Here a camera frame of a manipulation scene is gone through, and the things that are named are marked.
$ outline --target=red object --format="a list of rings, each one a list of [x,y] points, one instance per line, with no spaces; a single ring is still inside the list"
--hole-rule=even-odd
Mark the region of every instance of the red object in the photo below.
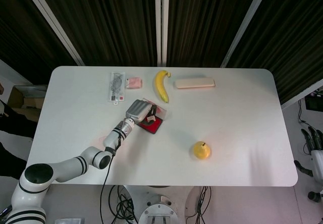
[[[140,126],[141,128],[145,129],[146,131],[155,134],[158,130],[158,128],[160,127],[160,125],[163,123],[162,119],[155,117],[156,121],[150,125],[150,126],[145,126],[142,123],[139,123],[138,126]]]

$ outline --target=table top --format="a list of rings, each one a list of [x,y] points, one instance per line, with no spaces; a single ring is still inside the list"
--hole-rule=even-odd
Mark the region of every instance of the table top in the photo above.
[[[170,102],[153,89],[159,70]],[[111,72],[141,77],[125,101],[108,100]],[[216,87],[177,89],[177,79],[213,77]],[[297,173],[272,74],[264,69],[59,67],[52,73],[27,165],[78,156],[102,141],[136,99],[167,110],[156,134],[136,126],[117,151],[107,184],[159,186],[293,186]],[[197,141],[211,156],[196,159]],[[102,184],[105,170],[90,166],[67,184]]]

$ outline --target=white robotic arm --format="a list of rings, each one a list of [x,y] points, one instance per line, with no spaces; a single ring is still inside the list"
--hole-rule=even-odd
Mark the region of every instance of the white robotic arm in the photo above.
[[[79,156],[58,163],[38,163],[21,174],[12,196],[12,208],[6,224],[45,224],[45,211],[41,208],[48,187],[53,181],[65,182],[87,172],[89,165],[104,169],[112,156],[130,134],[135,124],[143,121],[152,110],[152,104],[136,100],[122,120],[105,138],[105,151],[88,147]]]

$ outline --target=black curtain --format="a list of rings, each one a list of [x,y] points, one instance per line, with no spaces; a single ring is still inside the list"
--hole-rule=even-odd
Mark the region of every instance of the black curtain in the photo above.
[[[323,0],[263,0],[229,68],[264,68],[281,103],[323,78]]]
[[[46,0],[88,66],[156,66],[155,0]]]
[[[167,66],[219,67],[252,0],[170,0]]]
[[[34,84],[75,65],[32,0],[0,0],[0,59]]]

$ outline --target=banana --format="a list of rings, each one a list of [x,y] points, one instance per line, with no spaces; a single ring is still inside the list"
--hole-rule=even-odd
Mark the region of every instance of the banana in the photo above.
[[[156,74],[154,83],[155,83],[156,90],[157,90],[159,96],[161,97],[161,99],[164,102],[168,103],[169,99],[168,99],[168,95],[167,95],[167,92],[166,92],[165,87],[164,87],[164,77],[166,75],[167,75],[167,77],[170,77],[171,73],[167,72],[166,70],[160,70]]]

